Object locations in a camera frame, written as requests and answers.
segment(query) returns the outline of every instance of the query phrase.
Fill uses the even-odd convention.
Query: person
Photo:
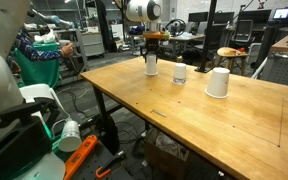
[[[73,44],[70,43],[63,46],[58,51],[38,51],[34,48],[30,36],[24,28],[21,28],[17,33],[9,56],[6,59],[7,64],[12,71],[20,71],[20,67],[12,58],[12,52],[17,48],[30,61],[47,61],[68,57],[73,53]]]

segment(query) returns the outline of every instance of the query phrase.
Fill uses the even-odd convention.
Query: table surface
[[[186,85],[175,85],[174,67],[159,60],[146,76],[138,57],[81,75],[234,177],[288,179],[288,86],[230,75],[228,97],[215,99],[205,94],[211,72],[187,66]]]
[[[143,35],[129,35],[131,37],[142,37]],[[192,35],[190,38],[180,38],[180,37],[170,37],[169,40],[174,40],[174,41],[189,41],[189,40],[192,40],[192,39],[197,39],[197,38],[201,38],[201,37],[204,37],[205,35],[204,34],[196,34],[196,35]]]
[[[274,52],[288,52],[287,46],[288,36],[285,36],[283,39],[275,43],[271,50]]]

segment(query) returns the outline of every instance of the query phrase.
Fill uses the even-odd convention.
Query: white paper cup
[[[186,83],[186,64],[176,63],[174,69],[173,83],[183,85]]]
[[[70,42],[71,42],[70,40],[59,40],[59,41],[58,41],[58,43],[60,43],[61,48],[62,48],[63,46],[68,45]]]
[[[145,74],[148,76],[155,76],[158,74],[155,54],[149,54],[146,56]]]
[[[214,98],[226,98],[230,70],[214,68],[205,93]]]
[[[68,121],[65,123],[58,148],[63,152],[75,151],[82,143],[78,123]]]

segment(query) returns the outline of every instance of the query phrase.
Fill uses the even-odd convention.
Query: stool
[[[229,69],[232,72],[232,70],[234,69],[235,59],[240,58],[242,61],[242,65],[240,67],[241,75],[245,76],[246,57],[248,57],[249,54],[246,54],[245,52],[243,53],[235,53],[235,52],[239,52],[239,51],[230,47],[223,47],[217,50],[217,54],[220,56],[220,59],[215,64],[215,66],[218,67],[221,64],[222,59],[226,58],[227,62],[226,62],[225,68]]]

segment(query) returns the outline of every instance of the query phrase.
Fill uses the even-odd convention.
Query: computer monitor
[[[232,22],[234,18],[234,12],[224,12],[214,14],[214,24],[226,24],[228,21]]]
[[[189,13],[188,22],[201,22],[207,21],[208,12]]]
[[[288,8],[277,8],[275,10],[274,20],[282,20],[282,19],[288,19]]]
[[[288,8],[278,8],[275,10],[273,19],[286,19],[288,18]]]
[[[253,20],[254,24],[267,23],[271,15],[271,9],[242,11],[239,14],[239,20]]]

